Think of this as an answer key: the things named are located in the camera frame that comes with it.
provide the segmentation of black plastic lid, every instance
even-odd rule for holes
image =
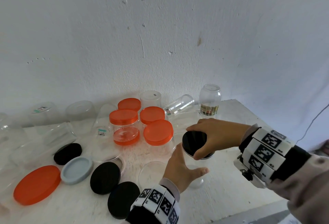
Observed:
[[[119,220],[128,217],[130,207],[139,196],[138,186],[133,182],[120,183],[109,195],[107,207],[110,214]]]
[[[207,142],[207,134],[201,131],[187,131],[183,135],[183,149],[189,156],[194,156],[194,153]],[[210,158],[214,153],[206,155],[202,159]]]
[[[112,162],[99,165],[90,178],[90,187],[96,194],[110,193],[119,183],[121,172],[119,167]]]
[[[54,155],[54,161],[58,165],[65,165],[73,158],[80,156],[82,147],[78,143],[70,143],[61,147]]]

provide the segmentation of cable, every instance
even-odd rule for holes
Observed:
[[[307,131],[309,130],[309,128],[310,128],[311,125],[313,124],[314,120],[315,120],[315,119],[316,119],[316,118],[317,118],[317,117],[318,117],[318,116],[319,116],[319,115],[320,115],[325,109],[327,109],[328,107],[329,107],[329,104],[328,104],[325,108],[323,108],[323,109],[319,112],[319,114],[316,115],[315,118],[313,118],[312,122],[311,122],[310,125],[307,127],[307,129],[306,129],[306,131],[305,131],[305,134],[303,135],[303,137],[302,137],[301,139],[297,140],[296,144],[306,136]]]

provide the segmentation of tabletop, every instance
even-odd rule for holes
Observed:
[[[221,101],[218,118],[259,126],[266,123],[248,110],[237,100]],[[193,119],[174,126],[175,133],[184,133],[185,126]],[[34,128],[26,128],[30,139],[38,135]],[[86,140],[78,138],[76,142],[86,146]],[[207,224],[227,216],[241,213],[282,200],[268,189],[258,189],[248,182],[233,165],[239,155],[238,148],[217,151],[209,160],[210,173],[200,189],[187,189],[181,194],[181,214],[179,224]],[[125,147],[122,159],[126,169],[120,182],[132,181],[138,184],[138,175],[143,166],[150,161],[167,162],[169,157],[157,158],[147,149],[143,140]],[[54,164],[52,159],[44,165]],[[109,195],[97,195],[90,188],[90,176],[76,185],[60,183],[58,188],[45,200],[28,207],[10,206],[15,216],[7,223],[17,224],[116,224],[121,220],[113,218],[107,208]]]

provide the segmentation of white wall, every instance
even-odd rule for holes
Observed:
[[[0,0],[0,111],[216,83],[299,139],[329,101],[328,1]],[[328,111],[299,144],[328,138]]]

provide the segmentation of light blue lid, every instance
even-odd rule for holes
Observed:
[[[63,167],[60,178],[65,184],[74,185],[85,180],[93,170],[93,161],[86,157],[76,157]]]

